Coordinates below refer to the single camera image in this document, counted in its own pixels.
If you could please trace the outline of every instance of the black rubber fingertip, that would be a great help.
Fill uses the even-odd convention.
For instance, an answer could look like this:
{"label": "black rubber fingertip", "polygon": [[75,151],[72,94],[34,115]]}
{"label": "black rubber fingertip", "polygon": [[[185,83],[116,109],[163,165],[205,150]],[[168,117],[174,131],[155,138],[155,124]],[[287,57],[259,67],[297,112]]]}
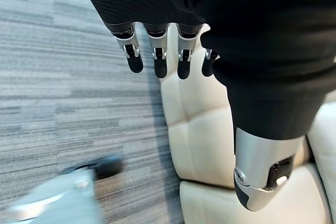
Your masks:
{"label": "black rubber fingertip", "polygon": [[204,58],[203,65],[202,65],[202,74],[205,77],[212,76],[212,64],[214,63],[215,59],[210,58],[209,60]]}
{"label": "black rubber fingertip", "polygon": [[143,69],[142,58],[139,55],[138,57],[131,56],[127,58],[128,66],[134,73],[140,73]]}
{"label": "black rubber fingertip", "polygon": [[154,60],[154,71],[158,78],[165,78],[167,75],[167,60]]}
{"label": "black rubber fingertip", "polygon": [[188,78],[189,73],[190,73],[190,61],[178,61],[178,66],[177,66],[177,75],[179,76],[180,79],[185,80]]}

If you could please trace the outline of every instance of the striped carpet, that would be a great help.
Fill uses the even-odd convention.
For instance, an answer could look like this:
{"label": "striped carpet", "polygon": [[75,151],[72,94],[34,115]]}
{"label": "striped carpet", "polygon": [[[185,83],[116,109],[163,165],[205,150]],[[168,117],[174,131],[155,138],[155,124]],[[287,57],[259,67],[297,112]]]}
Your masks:
{"label": "striped carpet", "polygon": [[133,74],[89,0],[0,0],[0,223],[61,169],[126,157],[98,182],[106,223],[183,223],[149,44]]}

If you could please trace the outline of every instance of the ribbed black fabric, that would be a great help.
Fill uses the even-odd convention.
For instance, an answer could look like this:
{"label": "ribbed black fabric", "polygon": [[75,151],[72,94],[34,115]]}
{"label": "ribbed black fabric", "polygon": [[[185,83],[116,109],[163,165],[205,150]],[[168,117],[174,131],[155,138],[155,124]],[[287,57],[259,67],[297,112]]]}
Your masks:
{"label": "ribbed black fabric", "polygon": [[208,23],[235,127],[272,139],[305,134],[336,88],[336,0],[91,0],[105,23]]}

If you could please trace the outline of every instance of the white couch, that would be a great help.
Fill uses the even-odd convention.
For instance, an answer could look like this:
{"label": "white couch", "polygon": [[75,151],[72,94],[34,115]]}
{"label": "white couch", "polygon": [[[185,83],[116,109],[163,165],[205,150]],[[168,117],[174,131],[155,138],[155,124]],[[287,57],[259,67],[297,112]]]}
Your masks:
{"label": "white couch", "polygon": [[[317,165],[305,141],[286,186],[263,210],[250,212],[240,205],[234,191],[233,127],[226,88],[213,76],[202,75],[205,49],[199,42],[190,76],[180,80],[176,49],[177,29],[171,25],[168,75],[161,80],[161,92],[173,163],[184,180],[180,196],[185,223],[332,223],[331,212],[336,217],[336,168],[332,165],[336,165],[336,102],[321,108],[309,134]],[[329,102],[333,100],[336,93],[328,97]]]}

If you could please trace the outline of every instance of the robotic hand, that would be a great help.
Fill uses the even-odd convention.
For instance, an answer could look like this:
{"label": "robotic hand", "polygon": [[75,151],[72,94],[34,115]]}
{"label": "robotic hand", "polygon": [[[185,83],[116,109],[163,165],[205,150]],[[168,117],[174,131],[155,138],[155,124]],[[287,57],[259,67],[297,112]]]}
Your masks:
{"label": "robotic hand", "polygon": [[159,78],[167,73],[167,24],[177,23],[178,75],[188,77],[202,24],[202,73],[226,86],[232,109],[235,189],[252,211],[288,180],[295,152],[325,94],[336,87],[335,0],[91,0],[124,50],[143,63],[133,22],[147,30]]}

